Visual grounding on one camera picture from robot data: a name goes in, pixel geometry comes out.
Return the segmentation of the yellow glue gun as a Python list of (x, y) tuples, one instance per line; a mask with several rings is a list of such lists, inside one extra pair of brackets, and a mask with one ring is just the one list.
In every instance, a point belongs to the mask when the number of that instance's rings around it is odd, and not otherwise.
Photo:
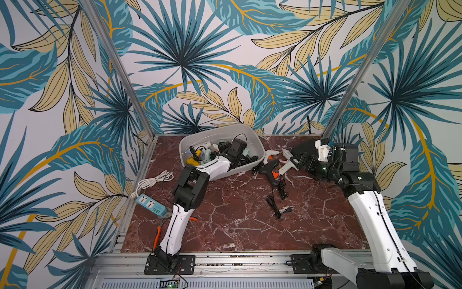
[(186, 160), (186, 163), (188, 165), (192, 165), (192, 166), (199, 166), (201, 165), (201, 159), (200, 159), (200, 155), (191, 155), (188, 157), (188, 159)]

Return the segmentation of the white blue-trigger glue gun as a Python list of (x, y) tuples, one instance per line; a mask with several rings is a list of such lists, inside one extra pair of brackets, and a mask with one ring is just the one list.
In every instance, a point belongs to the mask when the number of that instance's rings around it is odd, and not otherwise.
[(209, 149), (212, 152), (218, 152), (219, 151), (219, 146), (216, 143), (204, 142), (200, 146), (204, 147), (205, 149)]

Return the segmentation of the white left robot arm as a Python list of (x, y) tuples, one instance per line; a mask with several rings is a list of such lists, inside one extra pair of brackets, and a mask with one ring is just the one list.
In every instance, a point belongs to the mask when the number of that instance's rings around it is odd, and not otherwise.
[(180, 271), (179, 253), (191, 215), (203, 202), (209, 181), (238, 167), (247, 142), (238, 138), (218, 151), (203, 166), (187, 165), (173, 190), (173, 211), (162, 241), (148, 256), (145, 275), (167, 275)]

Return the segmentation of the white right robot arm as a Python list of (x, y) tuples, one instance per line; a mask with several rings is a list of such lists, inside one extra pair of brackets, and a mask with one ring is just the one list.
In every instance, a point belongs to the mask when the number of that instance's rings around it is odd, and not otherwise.
[(417, 268), (399, 239), (385, 208), (375, 176), (359, 170), (359, 149), (328, 138), (294, 148), (299, 170), (335, 183), (352, 206), (372, 254), (373, 269), (367, 269), (336, 248), (321, 249), (321, 262), (340, 273), (359, 289), (431, 289), (430, 273)]

